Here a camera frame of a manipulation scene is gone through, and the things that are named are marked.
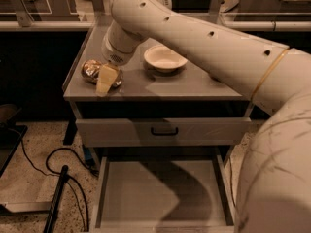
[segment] bowl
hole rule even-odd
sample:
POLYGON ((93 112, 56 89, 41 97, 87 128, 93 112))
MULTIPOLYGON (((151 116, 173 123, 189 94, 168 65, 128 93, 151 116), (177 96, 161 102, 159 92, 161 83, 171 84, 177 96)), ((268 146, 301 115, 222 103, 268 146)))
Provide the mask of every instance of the bowl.
POLYGON ((187 63, 185 58, 165 45, 150 47, 145 51, 144 58, 161 73, 171 73, 187 63))

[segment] floor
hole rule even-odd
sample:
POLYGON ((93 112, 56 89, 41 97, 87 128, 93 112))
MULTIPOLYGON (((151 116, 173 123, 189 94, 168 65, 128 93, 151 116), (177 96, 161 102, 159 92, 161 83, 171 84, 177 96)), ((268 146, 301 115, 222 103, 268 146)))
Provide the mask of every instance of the floor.
MULTIPOLYGON (((93 20, 90 0, 76 0, 76 2, 77 11, 80 15, 86 17, 87 20, 93 20)), ((27 133, 23 139, 25 151, 36 168, 48 174, 49 171, 45 166, 46 158, 53 150, 62 147, 73 149, 80 158, 83 158, 82 143, 79 133, 76 135, 74 143, 71 146, 62 145, 67 128, 66 121, 24 122, 23 124, 28 126, 27 133)), ((259 125, 250 127, 249 132, 245 134, 241 143, 233 150, 231 155, 232 168, 229 163, 225 166, 227 181, 228 183, 232 181, 234 196, 244 153, 258 129, 259 125)), ((81 184, 85 192, 89 217, 91 217, 97 178, 79 163, 73 153, 67 150, 56 153, 49 163, 51 167, 57 171, 59 171, 63 165, 69 166, 69 174, 81 184)), ((0 179, 0 203, 51 201, 57 181, 58 177, 45 176, 35 170, 26 159, 20 145, 0 179)), ((70 184, 77 192, 79 205, 82 208, 84 220, 86 220, 83 196, 74 183, 70 184)), ((1 216, 0 232, 43 232, 46 219, 47 214, 1 216)), ((84 226, 76 197, 70 186, 65 185, 54 232, 66 233, 82 231, 84 231, 84 226)))

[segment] cable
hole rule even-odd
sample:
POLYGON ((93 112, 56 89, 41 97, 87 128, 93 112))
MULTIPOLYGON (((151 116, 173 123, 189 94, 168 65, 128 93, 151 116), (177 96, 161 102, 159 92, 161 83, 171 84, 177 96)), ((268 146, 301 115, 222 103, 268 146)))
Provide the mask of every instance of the cable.
MULTIPOLYGON (((72 149, 69 149, 69 148, 59 148, 59 149, 54 150, 53 152, 51 152, 51 153, 48 155, 48 157, 47 157, 47 159, 46 159, 46 167, 47 167, 47 169, 48 169, 50 172, 52 172, 52 174, 47 174, 47 173, 45 173, 43 170, 37 168, 37 167, 33 164, 33 162, 31 161, 31 159, 29 158, 28 154, 26 153, 25 146, 24 146, 24 142, 23 142, 23 140, 22 140, 21 134, 20 134, 18 131, 16 131, 15 129, 12 129, 12 128, 8 128, 8 130, 17 133, 17 134, 20 136, 20 138, 21 138, 21 140, 20 140, 20 142, 21 142, 21 148, 22 148, 22 151, 23 151, 24 156, 26 157, 26 159, 28 160, 28 162, 30 163, 30 165, 31 165, 36 171, 40 172, 41 174, 43 174, 43 175, 45 175, 45 176, 58 176, 58 177, 59 177, 60 172, 56 172, 56 171, 54 171, 54 170, 52 170, 52 169, 50 168, 49 163, 48 163, 48 162, 49 162, 49 159, 51 158, 51 156, 52 156, 53 154, 55 154, 56 152, 58 152, 58 151, 60 151, 60 150, 70 150, 71 152, 73 152, 73 153, 76 155, 76 157, 79 159, 80 163, 81 163, 85 168, 87 168, 87 169, 91 172, 91 174, 92 174, 93 176, 96 176, 96 177, 98 176, 98 175, 97 175, 97 174, 98 174, 98 171, 92 170, 90 167, 87 167, 87 166, 84 164, 84 162, 81 160, 81 158, 77 155, 77 153, 74 152, 72 149)), ((68 176, 69 180, 71 179, 73 182, 76 183, 76 185, 78 186, 80 192, 81 192, 82 195, 83 195, 84 202, 85 202, 85 206, 86 206, 86 223, 85 223, 85 219, 84 219, 84 217, 83 217, 82 209, 81 209, 80 204, 79 204, 79 199, 78 199, 77 193, 75 192, 75 190, 74 190, 74 188, 72 187, 72 185, 71 185, 70 183, 68 183, 68 181, 66 182, 66 183, 69 185, 69 187, 72 189, 72 191, 73 191, 73 193, 74 193, 74 196, 75 196, 75 198, 76 198, 77 206, 78 206, 78 209, 79 209, 79 213, 80 213, 80 216, 81 216, 81 218, 82 218, 82 222, 83 222, 83 226, 84 226, 84 231, 85 231, 85 232, 88 232, 88 230, 89 230, 89 222, 88 222, 88 221, 89 221, 89 214, 88 214, 88 206, 87 206, 86 195, 85 195, 85 193, 84 193, 84 191, 83 191, 81 185, 79 184, 79 182, 78 182, 76 179, 74 179, 72 176, 70 176, 70 175, 68 175, 68 174, 67 174, 67 176, 68 176)))
POLYGON ((234 207, 236 207, 235 200, 234 200, 234 194, 233 194, 233 170, 232 170, 231 157, 229 158, 229 162, 230 162, 230 190, 231 190, 231 197, 232 197, 233 205, 234 205, 234 207))

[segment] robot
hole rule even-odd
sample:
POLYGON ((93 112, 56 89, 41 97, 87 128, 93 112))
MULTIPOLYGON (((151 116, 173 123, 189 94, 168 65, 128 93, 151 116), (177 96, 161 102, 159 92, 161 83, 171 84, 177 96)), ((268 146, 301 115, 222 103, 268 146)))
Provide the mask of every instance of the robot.
POLYGON ((311 55, 174 13, 171 0, 110 3, 109 62, 153 38, 272 115, 243 161, 234 232, 311 232, 311 55))

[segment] closed drawer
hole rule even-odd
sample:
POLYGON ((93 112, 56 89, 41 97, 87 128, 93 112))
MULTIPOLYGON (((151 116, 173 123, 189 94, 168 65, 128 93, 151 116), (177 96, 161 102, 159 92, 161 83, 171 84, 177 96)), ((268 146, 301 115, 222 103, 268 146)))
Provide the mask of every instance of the closed drawer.
POLYGON ((76 121, 86 147, 235 145, 250 123, 246 117, 76 121))

